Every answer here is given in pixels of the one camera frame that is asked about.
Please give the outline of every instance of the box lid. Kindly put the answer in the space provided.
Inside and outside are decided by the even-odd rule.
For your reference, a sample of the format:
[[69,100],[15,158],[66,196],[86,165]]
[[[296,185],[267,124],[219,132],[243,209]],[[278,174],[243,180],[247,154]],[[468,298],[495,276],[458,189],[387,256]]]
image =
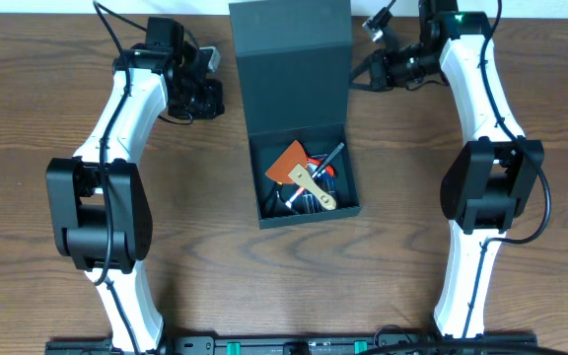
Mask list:
[[349,0],[230,4],[248,134],[345,123]]

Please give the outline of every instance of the robotic arm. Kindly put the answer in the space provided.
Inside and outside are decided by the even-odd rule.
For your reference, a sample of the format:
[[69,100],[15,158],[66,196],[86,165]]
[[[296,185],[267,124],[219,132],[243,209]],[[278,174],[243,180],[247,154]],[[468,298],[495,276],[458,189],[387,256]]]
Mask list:
[[[433,318],[442,337],[474,338],[484,332],[485,298],[500,244],[491,244],[487,250],[484,246],[487,240],[505,238],[532,191],[536,169],[521,152],[531,154],[540,165],[543,150],[540,141],[525,141],[510,112],[490,40],[483,58],[485,75],[499,114],[517,140],[498,124],[480,67],[482,46],[492,32],[486,15],[460,12],[456,0],[424,0],[419,6],[417,44],[398,49],[388,26],[389,7],[363,25],[373,41],[385,36],[387,48],[375,51],[352,74],[353,80],[369,70],[370,84],[352,87],[374,92],[394,87],[414,90],[413,85],[434,82],[424,82],[425,77],[441,74],[453,90],[464,146],[440,189],[442,210],[451,229],[451,251]],[[502,166],[505,173],[492,173],[494,165]]]
[[[70,256],[87,277],[101,277],[107,254],[107,210],[83,201],[108,194],[113,245],[107,284],[97,286],[112,327],[112,348],[125,353],[157,350],[164,322],[152,301],[144,258],[153,221],[138,165],[158,116],[192,122],[224,112],[222,84],[206,79],[220,55],[214,47],[183,41],[184,28],[172,19],[150,18],[144,43],[123,50],[113,62],[113,90],[101,118],[71,159],[52,159],[47,190],[58,251]],[[130,93],[124,87],[130,73]],[[129,95],[122,105],[124,95]],[[100,139],[117,114],[106,140],[106,171],[101,171]],[[108,179],[103,191],[100,175]]]

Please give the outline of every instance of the wooden table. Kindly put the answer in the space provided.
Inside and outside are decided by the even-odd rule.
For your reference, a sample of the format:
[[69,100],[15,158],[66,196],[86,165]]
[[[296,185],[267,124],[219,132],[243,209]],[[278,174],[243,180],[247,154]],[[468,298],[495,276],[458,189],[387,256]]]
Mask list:
[[[145,17],[133,17],[145,24]],[[451,90],[351,92],[357,218],[261,231],[228,17],[177,19],[222,54],[225,115],[159,122],[140,174],[155,220],[147,257],[155,302],[175,330],[226,334],[373,332],[426,326],[449,251],[439,206],[461,146]],[[358,63],[374,47],[355,21]],[[403,43],[416,19],[392,20]],[[114,26],[124,45],[143,41]],[[553,215],[528,247],[502,247],[486,327],[533,330],[568,350],[568,21],[504,20],[497,66],[517,121],[546,148]],[[41,353],[54,336],[106,336],[100,298],[56,251],[44,173],[88,137],[112,85],[116,51],[91,15],[0,15],[0,353]],[[538,182],[512,238],[542,215]]]

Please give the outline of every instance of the orange scraper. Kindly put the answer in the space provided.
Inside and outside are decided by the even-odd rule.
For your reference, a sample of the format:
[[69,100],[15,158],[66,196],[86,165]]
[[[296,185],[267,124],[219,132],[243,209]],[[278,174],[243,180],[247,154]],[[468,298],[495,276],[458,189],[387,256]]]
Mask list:
[[304,147],[300,142],[294,141],[265,174],[275,182],[296,183],[314,195],[323,208],[326,210],[335,209],[336,201],[329,193],[317,186],[308,172],[307,166],[308,159]]

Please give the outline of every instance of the black box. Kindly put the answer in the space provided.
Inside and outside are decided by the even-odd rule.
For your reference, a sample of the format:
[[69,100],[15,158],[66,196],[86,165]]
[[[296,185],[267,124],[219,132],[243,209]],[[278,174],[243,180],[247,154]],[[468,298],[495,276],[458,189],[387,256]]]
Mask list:
[[[349,0],[267,0],[229,8],[260,228],[356,216],[361,207],[345,136],[352,60]],[[309,156],[345,143],[331,162],[337,172],[335,210],[289,215],[278,206],[267,215],[274,182],[264,173],[294,140]],[[297,187],[286,185],[282,194],[288,197]]]

